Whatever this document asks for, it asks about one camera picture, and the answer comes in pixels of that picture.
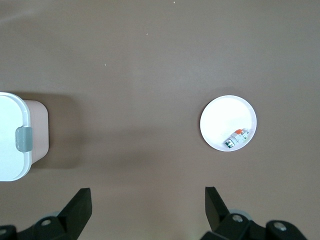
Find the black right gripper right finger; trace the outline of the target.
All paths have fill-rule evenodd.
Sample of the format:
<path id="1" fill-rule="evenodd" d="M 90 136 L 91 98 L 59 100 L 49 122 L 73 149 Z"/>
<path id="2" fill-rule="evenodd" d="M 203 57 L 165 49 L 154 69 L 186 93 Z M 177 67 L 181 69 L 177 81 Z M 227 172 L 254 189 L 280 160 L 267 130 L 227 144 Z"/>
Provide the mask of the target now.
<path id="1" fill-rule="evenodd" d="M 265 228 L 228 210 L 215 187 L 205 188 L 205 214 L 211 228 L 203 240 L 266 240 Z"/>

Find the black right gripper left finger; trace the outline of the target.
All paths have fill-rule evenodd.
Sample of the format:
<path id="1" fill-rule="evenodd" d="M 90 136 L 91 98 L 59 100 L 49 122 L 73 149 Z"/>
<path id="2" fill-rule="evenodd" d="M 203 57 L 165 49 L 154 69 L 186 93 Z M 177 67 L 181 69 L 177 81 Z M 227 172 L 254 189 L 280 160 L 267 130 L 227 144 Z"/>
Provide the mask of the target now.
<path id="1" fill-rule="evenodd" d="M 81 188 L 56 216 L 40 219 L 17 233 L 17 240 L 77 240 L 92 215 L 89 188 Z"/>

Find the pink box with white lid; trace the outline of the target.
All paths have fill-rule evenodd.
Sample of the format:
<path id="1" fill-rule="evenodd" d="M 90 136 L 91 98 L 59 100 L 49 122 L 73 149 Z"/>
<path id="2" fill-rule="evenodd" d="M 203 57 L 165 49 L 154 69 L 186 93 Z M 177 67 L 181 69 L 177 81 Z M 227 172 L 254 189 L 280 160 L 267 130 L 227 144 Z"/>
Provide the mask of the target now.
<path id="1" fill-rule="evenodd" d="M 49 114 L 39 101 L 0 92 L 0 182 L 24 177 L 49 151 Z"/>

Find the small red white object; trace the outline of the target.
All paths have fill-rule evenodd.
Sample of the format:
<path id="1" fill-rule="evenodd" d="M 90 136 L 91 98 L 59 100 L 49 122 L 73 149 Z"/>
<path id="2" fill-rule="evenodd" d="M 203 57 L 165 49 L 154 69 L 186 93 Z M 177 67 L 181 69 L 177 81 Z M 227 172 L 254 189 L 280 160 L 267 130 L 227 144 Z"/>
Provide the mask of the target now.
<path id="1" fill-rule="evenodd" d="M 224 144 L 232 149 L 239 144 L 245 143 L 249 139 L 250 131 L 246 128 L 237 129 L 225 141 Z"/>

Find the pink round plate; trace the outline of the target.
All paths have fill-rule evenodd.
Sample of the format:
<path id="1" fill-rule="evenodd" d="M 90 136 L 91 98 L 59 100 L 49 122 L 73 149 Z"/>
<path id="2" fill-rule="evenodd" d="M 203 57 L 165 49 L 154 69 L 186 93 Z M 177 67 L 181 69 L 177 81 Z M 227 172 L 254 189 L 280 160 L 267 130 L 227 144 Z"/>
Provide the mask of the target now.
<path id="1" fill-rule="evenodd" d="M 257 130 L 257 115 L 251 104 L 235 95 L 224 95 L 212 100 L 202 111 L 199 129 L 204 141 L 222 152 L 234 152 L 245 147 Z M 229 149 L 224 141 L 236 130 L 248 129 L 249 138 Z"/>

